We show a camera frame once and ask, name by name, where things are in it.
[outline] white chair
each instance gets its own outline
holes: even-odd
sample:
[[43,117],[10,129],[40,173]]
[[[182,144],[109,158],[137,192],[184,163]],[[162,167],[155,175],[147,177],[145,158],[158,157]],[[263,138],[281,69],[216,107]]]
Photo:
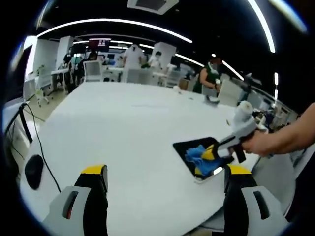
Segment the white chair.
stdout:
[[164,86],[168,88],[172,88],[175,85],[178,85],[181,77],[182,77],[182,74],[180,71],[172,70],[167,76],[164,82]]
[[51,70],[48,69],[41,69],[39,72],[39,76],[35,78],[35,96],[37,98],[37,103],[39,107],[41,107],[41,102],[45,100],[47,104],[49,104],[48,96],[45,95],[44,90],[46,88],[51,88],[52,85],[52,76]]
[[83,63],[85,82],[101,82],[103,81],[103,74],[101,71],[101,62],[97,60],[85,61]]
[[225,79],[222,83],[218,100],[220,104],[224,104],[231,107],[237,107],[237,102],[240,99],[243,90],[231,80]]
[[150,69],[128,69],[124,73],[127,73],[127,83],[158,85],[158,77],[153,77],[153,72]]

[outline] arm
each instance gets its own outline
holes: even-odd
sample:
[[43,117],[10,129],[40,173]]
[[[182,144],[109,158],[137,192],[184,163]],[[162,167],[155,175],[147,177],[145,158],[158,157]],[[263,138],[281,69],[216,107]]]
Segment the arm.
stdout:
[[209,83],[206,79],[207,79],[207,76],[208,76],[208,73],[207,73],[207,69],[202,69],[201,72],[200,72],[200,82],[208,87],[208,88],[215,88],[215,84],[212,84],[212,83]]
[[149,59],[149,61],[148,61],[148,65],[149,65],[149,66],[151,66],[152,61],[153,61],[153,58],[151,57],[151,58]]
[[259,155],[285,154],[309,147],[315,142],[315,103],[290,126],[273,134],[256,131],[252,139],[243,143],[244,150]]
[[123,67],[125,66],[125,64],[126,64],[126,60],[127,60],[127,57],[123,57]]

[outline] curved light strip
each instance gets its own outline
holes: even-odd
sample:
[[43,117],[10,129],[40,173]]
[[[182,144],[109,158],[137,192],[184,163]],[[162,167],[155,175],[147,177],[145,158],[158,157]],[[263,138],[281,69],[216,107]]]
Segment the curved light strip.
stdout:
[[275,85],[277,86],[279,83],[279,74],[276,72],[275,73]]
[[154,49],[154,47],[149,46],[149,45],[145,45],[145,44],[139,44],[140,47],[144,47],[144,48],[150,48],[150,49]]
[[54,31],[54,30],[57,30],[57,29],[60,29],[60,28],[63,28],[63,27],[66,27],[66,26],[71,26],[71,25],[75,25],[75,24],[81,24],[81,23],[88,23],[88,22],[117,22],[117,23],[126,23],[126,24],[132,24],[132,25],[138,25],[138,26],[144,26],[144,27],[148,27],[148,28],[152,28],[152,29],[155,29],[155,30],[159,30],[159,31],[162,31],[164,33],[168,33],[172,36],[175,36],[175,37],[178,37],[188,43],[192,43],[192,41],[186,37],[183,37],[181,36],[180,34],[177,34],[177,33],[174,33],[170,30],[167,30],[167,29],[163,29],[161,27],[158,27],[158,26],[153,26],[153,25],[150,25],[150,24],[146,24],[146,23],[143,23],[143,22],[138,22],[138,21],[130,21],[130,20],[123,20],[123,19],[108,19],[108,18],[101,18],[101,19],[87,19],[87,20],[80,20],[80,21],[73,21],[73,22],[69,22],[69,23],[66,23],[66,24],[62,24],[60,26],[56,26],[56,27],[53,27],[51,29],[48,29],[42,33],[40,33],[39,35],[37,35],[37,38],[51,32],[51,31]]
[[122,44],[133,44],[133,43],[131,43],[131,42],[125,42],[125,41],[117,41],[117,40],[111,40],[110,41],[111,43],[122,43]]
[[113,49],[124,49],[127,50],[127,47],[120,47],[120,46],[109,46],[109,48],[113,48]]
[[244,78],[236,71],[234,70],[234,68],[232,66],[230,66],[229,64],[227,64],[225,61],[222,60],[223,65],[225,65],[227,68],[229,68],[234,74],[236,74],[236,76],[238,78],[240,78],[241,80],[244,81]]
[[131,35],[124,35],[124,34],[112,34],[112,33],[91,33],[91,34],[83,34],[83,35],[78,35],[75,36],[74,38],[80,38],[80,37],[90,37],[90,36],[115,36],[115,37],[126,37],[126,38],[135,38],[135,39],[141,39],[149,42],[155,43],[155,41],[146,39],[146,38],[141,38],[141,37],[135,37]]
[[272,53],[275,53],[276,52],[276,49],[275,49],[275,44],[274,44],[274,41],[272,39],[272,36],[271,36],[271,33],[270,33],[270,29],[268,27],[268,24],[266,22],[266,19],[264,17],[264,15],[262,14],[259,6],[257,5],[257,3],[255,2],[255,0],[247,0],[249,2],[249,4],[251,5],[251,7],[253,8],[253,10],[255,11],[260,23],[261,23],[261,26],[262,28],[264,29],[264,32],[265,32],[265,35],[266,35],[266,38],[267,38],[267,41],[268,41],[268,45],[269,45],[269,50],[272,52]]
[[277,99],[278,99],[278,90],[275,89],[275,100],[277,101]]
[[203,64],[201,64],[201,63],[196,62],[195,60],[192,60],[192,59],[190,59],[190,58],[184,57],[184,56],[182,56],[182,55],[175,54],[175,56],[177,56],[177,57],[179,57],[179,58],[182,58],[182,59],[185,59],[185,60],[187,60],[187,61],[190,61],[190,62],[192,62],[192,63],[195,63],[195,64],[197,64],[197,65],[200,65],[201,67],[204,67],[204,66],[205,66],[205,65],[203,65]]

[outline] office chair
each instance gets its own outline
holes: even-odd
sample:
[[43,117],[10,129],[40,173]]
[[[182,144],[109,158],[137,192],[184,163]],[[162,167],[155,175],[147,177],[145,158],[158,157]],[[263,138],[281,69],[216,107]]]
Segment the office chair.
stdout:
[[103,81],[101,62],[97,60],[85,61],[83,63],[85,82],[101,82]]
[[44,90],[46,88],[51,89],[52,85],[52,76],[51,70],[41,69],[39,76],[35,78],[35,96],[37,98],[37,104],[41,107],[41,102],[45,100],[49,104],[48,96],[46,96]]

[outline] person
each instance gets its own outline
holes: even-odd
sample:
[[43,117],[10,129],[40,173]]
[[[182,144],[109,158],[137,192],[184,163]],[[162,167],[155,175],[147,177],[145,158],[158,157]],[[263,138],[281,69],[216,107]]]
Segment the person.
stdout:
[[220,58],[211,58],[205,67],[200,71],[200,75],[193,88],[193,92],[202,93],[202,86],[206,86],[210,89],[216,89],[220,92],[221,84],[217,84],[216,80],[220,79],[218,71],[213,67],[214,65],[221,64]]
[[70,65],[70,62],[71,62],[71,50],[72,50],[72,47],[69,48],[68,50],[68,53],[64,56],[63,58],[63,64],[67,67],[68,65]]
[[255,131],[253,137],[242,143],[248,153],[260,156],[286,154],[309,147],[315,142],[315,103],[293,124],[272,134]]
[[119,56],[117,58],[115,66],[118,67],[118,68],[122,68],[124,66],[124,62],[123,62],[123,57],[122,56]]
[[123,57],[124,68],[140,69],[142,64],[143,52],[137,44],[133,44],[128,48]]
[[152,56],[150,60],[148,61],[149,66],[153,69],[161,70],[162,68],[162,65],[160,62],[161,56],[162,56],[161,52],[157,52],[155,56]]

